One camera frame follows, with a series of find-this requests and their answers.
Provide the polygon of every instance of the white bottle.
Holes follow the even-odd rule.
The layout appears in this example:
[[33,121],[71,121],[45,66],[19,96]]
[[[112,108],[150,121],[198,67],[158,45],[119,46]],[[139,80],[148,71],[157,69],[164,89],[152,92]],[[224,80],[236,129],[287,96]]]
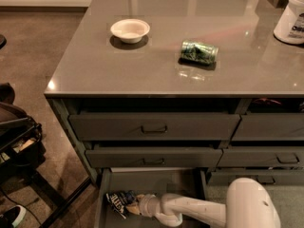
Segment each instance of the white bottle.
[[289,0],[275,27],[274,35],[285,43],[304,44],[304,0]]

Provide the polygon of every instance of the green can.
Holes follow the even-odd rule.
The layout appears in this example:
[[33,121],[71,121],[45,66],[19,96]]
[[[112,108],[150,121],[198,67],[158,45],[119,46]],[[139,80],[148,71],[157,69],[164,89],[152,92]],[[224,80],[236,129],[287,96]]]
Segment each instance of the green can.
[[203,65],[211,65],[217,61],[219,49],[202,42],[183,41],[180,57]]

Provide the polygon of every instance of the gray drawer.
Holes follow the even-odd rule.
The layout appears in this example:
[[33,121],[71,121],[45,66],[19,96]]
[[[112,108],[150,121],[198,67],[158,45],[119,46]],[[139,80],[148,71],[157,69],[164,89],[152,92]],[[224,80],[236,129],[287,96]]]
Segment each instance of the gray drawer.
[[93,168],[216,167],[220,149],[210,147],[94,147],[85,152]]
[[261,184],[303,185],[304,170],[217,170],[210,173],[209,185],[229,185],[238,178],[251,178]]
[[[105,193],[133,190],[136,194],[176,193],[187,197],[197,198],[197,176],[193,171],[158,171],[111,173],[105,169],[97,203],[94,228],[155,228],[162,227],[155,218],[145,218],[130,215],[123,219],[107,205]],[[196,228],[201,223],[191,218],[183,217],[182,227]]]
[[238,146],[223,149],[218,167],[246,166],[302,167],[304,166],[304,146]]
[[89,113],[69,121],[81,141],[229,140],[239,115],[221,113]]
[[241,116],[233,141],[304,141],[304,114]]

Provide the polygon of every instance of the bowl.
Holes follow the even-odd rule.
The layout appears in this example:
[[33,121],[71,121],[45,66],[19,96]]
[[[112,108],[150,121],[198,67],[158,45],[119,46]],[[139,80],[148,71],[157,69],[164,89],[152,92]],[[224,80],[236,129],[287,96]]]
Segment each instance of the bowl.
[[112,34],[128,44],[140,42],[149,30],[150,26],[139,19],[124,19],[111,27]]

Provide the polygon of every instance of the brown floor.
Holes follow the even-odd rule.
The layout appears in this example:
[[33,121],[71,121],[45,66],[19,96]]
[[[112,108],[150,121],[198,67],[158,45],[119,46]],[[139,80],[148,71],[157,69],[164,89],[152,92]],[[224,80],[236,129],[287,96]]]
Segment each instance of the brown floor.
[[[42,124],[47,159],[38,171],[63,198],[87,174],[51,111],[44,90],[83,15],[73,11],[0,12],[0,33],[8,39],[0,50],[0,82],[11,83],[16,92],[14,104]],[[56,208],[56,199],[49,200],[39,188],[25,185],[19,179],[10,179],[1,187],[11,199],[27,206],[40,222]],[[209,200],[225,202],[226,189],[208,187]],[[267,186],[267,189],[281,217],[282,228],[303,227],[304,186]],[[51,227],[93,227],[97,198],[98,189],[90,185]],[[0,193],[0,213],[13,205]],[[29,227],[39,224],[27,212],[19,228]]]

